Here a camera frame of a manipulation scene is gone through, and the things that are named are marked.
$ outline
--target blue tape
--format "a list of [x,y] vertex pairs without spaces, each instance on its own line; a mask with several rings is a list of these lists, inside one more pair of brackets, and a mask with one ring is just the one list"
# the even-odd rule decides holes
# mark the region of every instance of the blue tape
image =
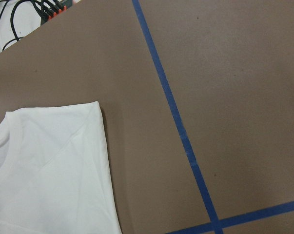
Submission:
[[201,234],[201,233],[207,233],[210,231],[213,231],[213,226],[211,223],[206,223],[206,224],[202,224],[199,226],[186,228],[186,229],[174,231],[174,232],[167,233],[167,234]]
[[272,206],[258,211],[237,215],[231,218],[222,219],[220,221],[223,228],[231,227],[237,224],[247,223],[262,218],[268,218],[275,215],[284,214],[294,211],[294,201]]
[[181,120],[181,117],[180,117],[172,90],[171,90],[170,85],[167,81],[167,78],[166,78],[164,69],[162,67],[160,58],[157,54],[156,46],[155,46],[153,39],[152,39],[152,36],[150,34],[146,19],[143,15],[141,6],[139,4],[139,0],[133,0],[133,5],[134,5],[134,9],[136,11],[141,29],[142,29],[143,34],[145,36],[146,42],[148,44],[149,51],[152,56],[152,60],[154,62],[154,65],[156,67],[157,74],[158,74],[158,77],[159,77],[160,82],[162,84],[162,88],[165,93],[167,102],[170,106],[171,113],[172,113],[173,119],[175,121],[175,125],[177,127],[180,139],[181,139],[183,147],[186,151],[186,155],[187,155],[188,161],[191,165],[193,174],[195,176],[196,183],[200,189],[201,196],[203,198],[203,202],[206,207],[207,213],[210,217],[213,230],[215,231],[216,234],[223,234],[223,230],[220,226],[220,222],[217,217],[217,214],[216,214],[214,205],[212,203],[210,194],[209,194],[207,187],[206,187],[206,184],[204,182],[203,175],[202,175],[200,168],[199,168],[199,165],[196,161],[195,153],[192,149],[192,146],[191,146],[191,143],[190,143],[189,138],[187,136],[186,130],[183,126],[183,123],[182,123],[182,120]]
[[[281,215],[292,211],[294,211],[294,201],[272,206],[258,211],[249,212],[246,214],[237,215],[230,218],[225,218],[220,220],[220,224],[222,228],[228,228],[235,225],[248,223],[263,218],[269,218],[271,216]],[[169,234],[202,234],[212,230],[212,224],[206,223],[195,227],[174,231]]]

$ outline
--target white t-shirt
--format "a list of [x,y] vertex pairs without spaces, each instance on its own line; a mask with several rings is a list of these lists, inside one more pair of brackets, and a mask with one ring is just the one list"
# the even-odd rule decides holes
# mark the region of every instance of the white t-shirt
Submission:
[[7,112],[0,234],[120,234],[98,102]]

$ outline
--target neckline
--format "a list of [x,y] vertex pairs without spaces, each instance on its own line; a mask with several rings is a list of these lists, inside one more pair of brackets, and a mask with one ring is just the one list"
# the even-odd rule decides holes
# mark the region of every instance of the neckline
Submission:
[[21,144],[21,125],[14,112],[6,112],[4,120],[0,123],[0,144],[9,137],[9,146],[6,158],[0,167],[0,183],[11,171]]

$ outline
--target blue painter's tape line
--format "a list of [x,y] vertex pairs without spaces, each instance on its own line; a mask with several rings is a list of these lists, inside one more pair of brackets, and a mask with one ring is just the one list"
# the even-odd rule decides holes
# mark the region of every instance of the blue painter's tape line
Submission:
[[140,6],[138,0],[132,0],[132,1],[133,1],[134,9],[136,11],[141,29],[143,31],[147,45],[149,47],[149,51],[150,51],[152,60],[153,60],[154,65],[156,67],[158,77],[159,77],[160,82],[162,84],[163,91],[165,93],[167,102],[170,106],[171,113],[172,113],[173,119],[175,121],[175,125],[178,129],[180,139],[181,139],[183,147],[185,149],[188,161],[191,165],[193,174],[196,179],[196,183],[200,189],[201,196],[203,198],[203,202],[206,207],[207,213],[210,217],[213,230],[215,231],[216,234],[223,234],[223,230],[220,226],[220,222],[217,217],[217,214],[216,214],[214,205],[212,203],[210,194],[207,190],[207,187],[206,187],[205,181],[203,179],[202,173],[200,171],[199,165],[197,164],[196,157],[195,157],[194,151],[192,149],[191,143],[190,143],[189,138],[187,136],[186,130],[183,126],[183,123],[182,123],[182,120],[181,120],[181,117],[180,117],[172,90],[171,90],[170,85],[167,81],[167,78],[166,78],[164,69],[162,67],[160,58],[157,54],[156,46],[153,42],[152,36],[150,34],[150,31],[149,31],[149,28],[148,28],[148,25],[146,22],[146,19],[143,15],[143,12],[141,9],[141,6]]
[[280,215],[283,213],[294,211],[294,201],[272,206],[258,211],[253,211],[246,214],[237,215],[234,217],[222,219],[220,221],[223,228],[231,227],[237,224],[247,223],[262,218],[268,218],[274,215]]
[[213,227],[211,223],[202,224],[199,226],[195,226],[192,228],[186,228],[179,231],[167,233],[167,234],[201,234],[213,231]]
[[[225,218],[220,220],[220,224],[222,228],[228,228],[235,225],[248,223],[263,218],[269,218],[275,215],[281,215],[292,211],[294,211],[294,201],[272,206],[258,211],[249,212],[246,214],[233,216],[230,218]],[[169,234],[202,234],[209,231],[212,231],[211,223],[206,223],[195,227],[174,231]]]

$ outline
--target brown table surface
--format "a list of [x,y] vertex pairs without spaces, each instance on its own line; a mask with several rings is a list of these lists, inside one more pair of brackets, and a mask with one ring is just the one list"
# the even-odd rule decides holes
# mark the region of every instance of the brown table surface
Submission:
[[[294,1],[141,7],[218,217],[293,201]],[[0,121],[95,100],[123,233],[210,222],[131,1],[83,0],[0,53]],[[285,230],[294,212],[224,232]]]

